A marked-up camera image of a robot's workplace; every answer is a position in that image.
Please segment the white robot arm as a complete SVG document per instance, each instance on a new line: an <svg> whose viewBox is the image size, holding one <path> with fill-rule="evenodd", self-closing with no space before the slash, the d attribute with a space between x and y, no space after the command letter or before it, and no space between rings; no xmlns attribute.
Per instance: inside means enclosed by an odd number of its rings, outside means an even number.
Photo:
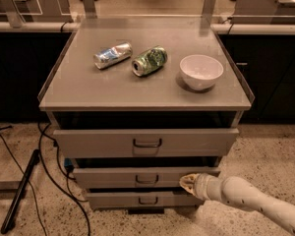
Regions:
<svg viewBox="0 0 295 236"><path fill-rule="evenodd" d="M263 193L243 178L189 174L180 178L180 186L202 201L255 210L295 236L295 206Z"/></svg>

